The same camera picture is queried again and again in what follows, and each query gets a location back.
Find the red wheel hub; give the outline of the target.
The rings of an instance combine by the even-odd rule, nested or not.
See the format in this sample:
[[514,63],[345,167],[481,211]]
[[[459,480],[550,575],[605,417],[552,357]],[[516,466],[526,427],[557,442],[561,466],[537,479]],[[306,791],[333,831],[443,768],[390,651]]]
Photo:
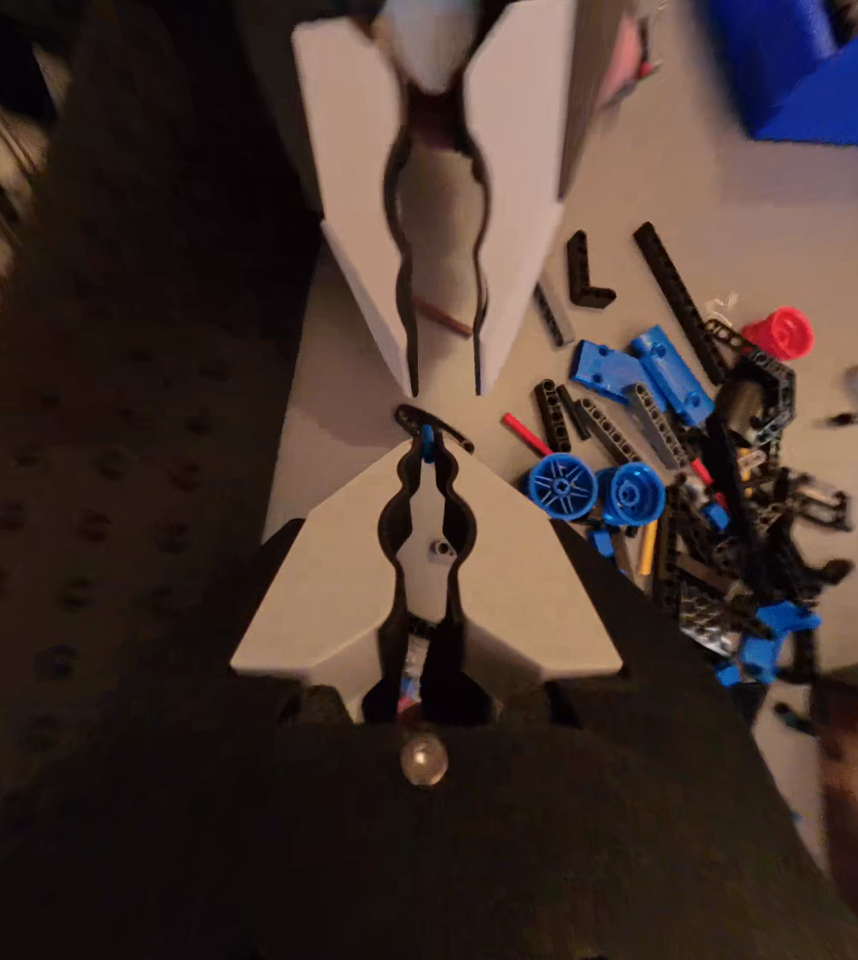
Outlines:
[[807,357],[815,346],[809,318],[793,306],[780,306],[765,318],[744,325],[741,336],[781,363]]

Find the pile of loose building parts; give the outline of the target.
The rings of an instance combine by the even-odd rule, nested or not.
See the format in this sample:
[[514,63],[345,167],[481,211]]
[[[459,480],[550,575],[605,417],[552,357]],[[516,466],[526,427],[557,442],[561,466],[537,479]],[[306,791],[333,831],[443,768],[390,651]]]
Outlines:
[[[823,593],[844,581],[854,564],[831,558],[813,565],[805,559],[794,527],[806,520],[773,498],[773,485],[756,471],[761,455],[733,443],[715,410],[720,387],[700,362],[702,375],[687,366],[714,403],[700,427],[685,426],[659,393],[661,411],[641,384],[626,390],[627,407],[569,379],[544,378],[532,392],[541,439],[553,453],[570,453],[595,474],[643,462],[662,480],[666,504],[651,576],[639,577],[637,568],[635,573],[654,605],[706,651],[713,668],[735,654],[744,631],[754,629],[759,607],[790,601],[818,613]],[[589,515],[572,523],[584,527],[603,558],[630,572],[628,538],[644,526],[607,525],[598,500]]]

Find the person's left hand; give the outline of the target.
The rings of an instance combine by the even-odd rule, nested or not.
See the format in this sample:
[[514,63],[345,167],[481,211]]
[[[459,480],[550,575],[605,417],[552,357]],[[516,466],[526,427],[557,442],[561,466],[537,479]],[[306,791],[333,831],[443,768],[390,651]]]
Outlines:
[[625,14],[619,21],[612,53],[595,98],[595,109],[605,111],[630,96],[660,66],[651,53],[653,18]]

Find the black beam chassis assembly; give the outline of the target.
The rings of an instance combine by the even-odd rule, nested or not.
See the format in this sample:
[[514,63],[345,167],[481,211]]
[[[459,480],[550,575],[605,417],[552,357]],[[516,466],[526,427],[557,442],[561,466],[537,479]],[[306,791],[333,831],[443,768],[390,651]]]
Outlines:
[[[782,463],[785,430],[796,418],[796,374],[783,343],[770,337],[768,323],[761,332],[737,331],[722,318],[702,322],[705,343],[724,374],[715,410],[735,447],[759,453],[755,470],[773,487],[772,497],[784,502],[801,519],[824,529],[849,533],[854,529],[853,500],[842,489],[824,484],[812,474]],[[733,356],[723,369],[719,350]]]

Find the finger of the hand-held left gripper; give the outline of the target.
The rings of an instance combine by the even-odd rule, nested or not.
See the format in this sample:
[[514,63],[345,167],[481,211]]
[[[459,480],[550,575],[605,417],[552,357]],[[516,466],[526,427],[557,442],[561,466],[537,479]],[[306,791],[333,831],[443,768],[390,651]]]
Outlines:
[[390,212],[406,142],[403,87],[351,18],[292,30],[292,51],[322,207],[322,232],[403,395],[419,392],[411,264]]
[[483,187],[473,255],[476,392],[493,390],[562,221],[560,177],[576,4],[507,4],[462,75],[462,115]]

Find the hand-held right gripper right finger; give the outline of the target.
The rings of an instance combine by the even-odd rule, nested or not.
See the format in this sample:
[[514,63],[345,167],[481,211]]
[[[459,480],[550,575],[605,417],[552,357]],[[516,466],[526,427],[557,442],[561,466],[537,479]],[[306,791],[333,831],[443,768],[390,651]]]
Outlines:
[[433,443],[453,554],[433,636],[433,720],[489,721],[546,684],[610,680],[623,658],[560,534],[471,454]]

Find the blue wheel hub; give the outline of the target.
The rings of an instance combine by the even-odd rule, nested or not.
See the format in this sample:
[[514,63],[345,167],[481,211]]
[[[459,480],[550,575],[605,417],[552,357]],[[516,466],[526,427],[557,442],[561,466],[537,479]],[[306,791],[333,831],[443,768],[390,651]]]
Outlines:
[[520,489],[550,519],[562,522],[578,522],[588,516],[599,497],[595,472],[565,452],[541,458],[526,472]]
[[643,527],[657,522],[666,504],[661,477],[645,462],[627,462],[595,475],[603,522],[613,527]]

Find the blue plastic bin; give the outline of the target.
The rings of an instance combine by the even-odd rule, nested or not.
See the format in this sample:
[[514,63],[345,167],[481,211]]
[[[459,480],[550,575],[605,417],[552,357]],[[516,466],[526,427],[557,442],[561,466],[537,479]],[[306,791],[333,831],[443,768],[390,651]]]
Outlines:
[[699,6],[748,138],[858,147],[858,2]]

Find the grey desk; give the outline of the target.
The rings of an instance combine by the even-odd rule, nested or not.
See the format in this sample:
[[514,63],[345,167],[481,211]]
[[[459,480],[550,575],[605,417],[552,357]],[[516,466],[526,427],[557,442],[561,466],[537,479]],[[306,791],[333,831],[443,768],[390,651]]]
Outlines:
[[[603,311],[568,311],[580,338],[625,347],[660,325],[694,372],[698,361],[633,239],[651,222],[702,309],[730,302],[736,328],[779,306],[794,306],[815,331],[812,352],[794,366],[797,415],[782,462],[814,474],[852,498],[853,531],[794,525],[815,565],[854,562],[845,581],[822,595],[823,668],[858,663],[858,426],[826,419],[853,408],[847,374],[858,367],[858,149],[747,140],[725,99],[701,18],[692,2],[663,2],[652,24],[660,66],[585,146],[544,271],[554,300],[567,300],[564,247],[584,230],[591,280],[617,298]],[[468,162],[416,142],[399,180],[404,229],[413,249],[413,288],[468,323],[475,306],[471,241],[482,195]],[[570,350],[557,350],[528,309],[492,391],[474,391],[472,343],[419,318],[420,392],[416,405],[471,438],[477,455],[512,481],[532,452],[500,422],[507,412],[542,425],[532,389],[559,381]],[[404,397],[327,250],[316,263],[263,540],[305,516],[401,443],[392,414]],[[819,753],[789,730],[771,704],[798,711],[807,695],[778,682],[755,724],[756,741],[817,865],[829,870]]]

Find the brown axle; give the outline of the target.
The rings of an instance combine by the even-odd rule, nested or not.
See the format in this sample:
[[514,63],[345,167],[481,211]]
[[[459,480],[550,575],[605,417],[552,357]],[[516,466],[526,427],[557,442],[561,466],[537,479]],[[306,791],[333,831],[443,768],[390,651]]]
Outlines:
[[441,307],[415,294],[412,297],[412,305],[415,311],[426,320],[452,331],[462,339],[472,338],[472,327],[450,315]]

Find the dark grey beam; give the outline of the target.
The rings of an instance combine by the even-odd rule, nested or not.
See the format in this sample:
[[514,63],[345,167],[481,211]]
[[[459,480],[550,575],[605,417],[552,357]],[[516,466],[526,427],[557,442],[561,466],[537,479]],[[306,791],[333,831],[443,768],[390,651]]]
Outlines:
[[572,324],[547,281],[541,280],[535,284],[532,301],[553,345],[562,349],[574,344],[576,335]]

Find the red axle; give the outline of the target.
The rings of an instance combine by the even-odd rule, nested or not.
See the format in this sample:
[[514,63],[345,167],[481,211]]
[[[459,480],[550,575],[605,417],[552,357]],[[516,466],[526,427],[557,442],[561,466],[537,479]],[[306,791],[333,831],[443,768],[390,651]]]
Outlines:
[[533,433],[522,421],[511,413],[503,414],[500,423],[540,459],[553,454],[554,451],[543,439]]

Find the blue angled shell panel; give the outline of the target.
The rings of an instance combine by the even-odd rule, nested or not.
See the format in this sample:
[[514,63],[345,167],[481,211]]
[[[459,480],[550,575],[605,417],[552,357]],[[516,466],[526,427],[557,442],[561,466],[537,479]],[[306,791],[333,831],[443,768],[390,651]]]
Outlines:
[[639,359],[602,343],[588,340],[576,343],[568,379],[624,407],[629,406],[626,391],[641,384],[655,399],[658,409],[665,410],[664,399]]

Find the dark perforated panel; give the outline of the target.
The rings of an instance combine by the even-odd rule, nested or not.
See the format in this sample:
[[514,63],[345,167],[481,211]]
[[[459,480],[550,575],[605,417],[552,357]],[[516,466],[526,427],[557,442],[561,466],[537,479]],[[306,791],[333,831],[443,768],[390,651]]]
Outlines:
[[210,957],[320,248],[232,2],[91,2],[0,312],[0,958]]

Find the blue curved mudguard panel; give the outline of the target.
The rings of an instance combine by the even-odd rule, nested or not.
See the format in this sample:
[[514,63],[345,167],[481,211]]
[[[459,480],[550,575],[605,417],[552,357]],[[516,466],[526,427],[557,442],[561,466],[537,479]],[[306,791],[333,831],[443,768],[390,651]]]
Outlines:
[[721,686],[769,688],[779,680],[808,686],[818,676],[817,641],[822,618],[809,606],[782,601],[759,606],[734,655],[713,666]]

